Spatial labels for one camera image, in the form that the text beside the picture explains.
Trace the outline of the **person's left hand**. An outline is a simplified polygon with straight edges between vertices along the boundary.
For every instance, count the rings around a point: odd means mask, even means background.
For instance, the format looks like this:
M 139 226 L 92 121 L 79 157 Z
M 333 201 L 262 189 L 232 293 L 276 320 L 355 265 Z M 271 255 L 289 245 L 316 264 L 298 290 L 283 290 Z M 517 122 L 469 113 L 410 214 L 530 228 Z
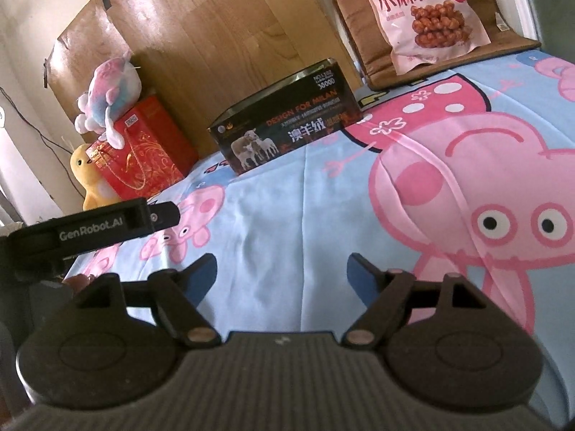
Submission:
M 69 287 L 74 294 L 78 294 L 96 280 L 96 276 L 77 274 L 63 279 L 63 284 Z

